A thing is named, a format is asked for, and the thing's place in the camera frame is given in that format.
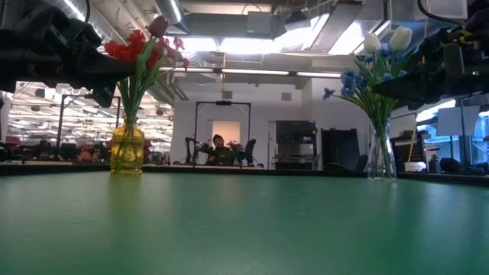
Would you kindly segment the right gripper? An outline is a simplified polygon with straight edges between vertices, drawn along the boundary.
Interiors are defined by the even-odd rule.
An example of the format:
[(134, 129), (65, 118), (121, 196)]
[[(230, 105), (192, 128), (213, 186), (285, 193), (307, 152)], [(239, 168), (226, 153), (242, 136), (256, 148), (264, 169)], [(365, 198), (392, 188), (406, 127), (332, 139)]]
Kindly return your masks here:
[(376, 94), (416, 111), (434, 98), (488, 92), (488, 23), (442, 28), (418, 47), (416, 72), (378, 83)]

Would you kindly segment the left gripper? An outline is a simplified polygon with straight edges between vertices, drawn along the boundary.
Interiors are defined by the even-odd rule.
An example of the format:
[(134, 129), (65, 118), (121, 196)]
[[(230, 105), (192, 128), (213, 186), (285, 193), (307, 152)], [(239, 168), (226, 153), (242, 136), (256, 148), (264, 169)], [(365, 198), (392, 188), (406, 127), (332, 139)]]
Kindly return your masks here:
[(42, 82), (53, 88), (68, 83), (92, 89), (92, 98), (109, 108), (116, 81), (134, 73), (134, 65), (97, 51), (102, 40), (86, 21), (69, 18), (48, 3), (6, 3), (1, 26), (1, 90), (16, 82)]

